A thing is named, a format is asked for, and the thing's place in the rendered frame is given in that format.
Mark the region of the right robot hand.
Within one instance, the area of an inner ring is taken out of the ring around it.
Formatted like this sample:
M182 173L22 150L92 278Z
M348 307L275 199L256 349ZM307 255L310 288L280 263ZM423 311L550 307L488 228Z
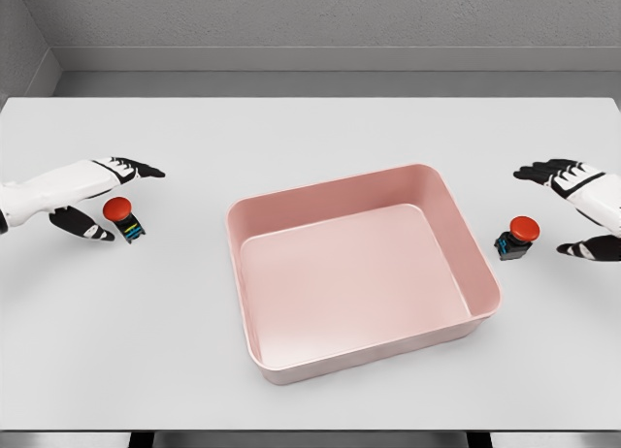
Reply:
M621 176L563 158L522 166L513 176L549 188L582 216L607 229L603 236L560 244L558 253L595 262L621 262Z

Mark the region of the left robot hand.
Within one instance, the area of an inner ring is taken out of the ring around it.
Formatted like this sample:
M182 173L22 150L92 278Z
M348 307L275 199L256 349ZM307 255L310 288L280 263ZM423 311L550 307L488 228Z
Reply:
M33 189L39 209L49 214L57 228L88 240L113 241L114 234L102 228L74 204L93 199L120 185L144 177L164 177L165 173L129 158L106 157L81 160L26 182Z

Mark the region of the pink plastic basket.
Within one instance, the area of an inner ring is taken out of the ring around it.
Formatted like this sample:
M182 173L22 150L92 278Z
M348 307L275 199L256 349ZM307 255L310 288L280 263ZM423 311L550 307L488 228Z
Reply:
M426 165L242 199L226 229L248 353L277 385L464 337L502 301Z

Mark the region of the red button industrial switch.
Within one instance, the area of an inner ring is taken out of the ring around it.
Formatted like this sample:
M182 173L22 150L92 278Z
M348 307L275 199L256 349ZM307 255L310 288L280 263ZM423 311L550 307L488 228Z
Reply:
M524 215L514 217L508 230L502 232L494 241L499 258L502 261L522 258L539 234L539 224L533 218Z
M131 202L124 197L109 199L103 206L103 215L114 223L129 244L146 233L132 212Z

